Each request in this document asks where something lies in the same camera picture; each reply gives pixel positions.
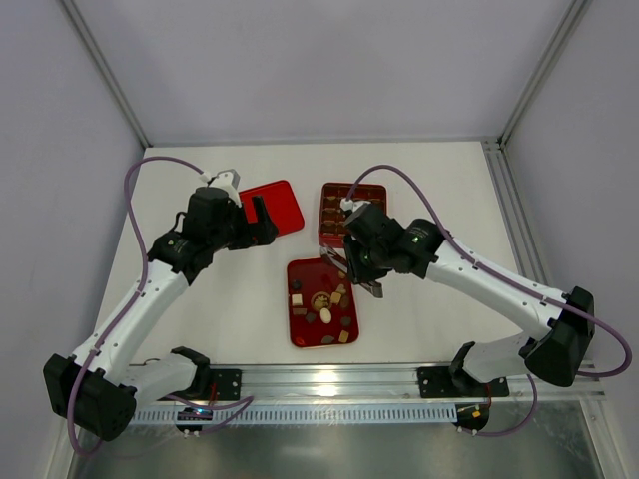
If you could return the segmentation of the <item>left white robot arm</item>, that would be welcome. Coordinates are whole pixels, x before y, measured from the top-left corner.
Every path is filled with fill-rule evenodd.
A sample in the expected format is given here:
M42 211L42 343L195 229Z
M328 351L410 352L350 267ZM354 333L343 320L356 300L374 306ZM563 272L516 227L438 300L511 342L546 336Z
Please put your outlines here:
M79 428L101 441L116 439L136 410L177 394L197 398L211 381L210 360L188 347L138 371L129 364L161 316L216 252L268 245L279 230L264 199L252 199L256 219L229 189L199 187L181 212L182 223L158 237L146 251L140 278L110 318L67 357L52 355L44 379L53 411L67 421L72 440Z

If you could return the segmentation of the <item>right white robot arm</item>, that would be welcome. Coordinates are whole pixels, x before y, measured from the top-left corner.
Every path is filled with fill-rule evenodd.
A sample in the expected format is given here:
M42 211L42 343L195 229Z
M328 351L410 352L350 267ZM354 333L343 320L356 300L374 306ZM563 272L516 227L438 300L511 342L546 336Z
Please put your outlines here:
M426 219L403 227L368 201L341 200L340 207L352 283L366 284L378 295L378 281L390 272L412 274L460 291L520 328L513 336L460 347L448 367L460 393L525 373L558 387L573 384L594 336L593 325L582 316L593 310L590 292L574 287L564 293L519 276L453 245Z

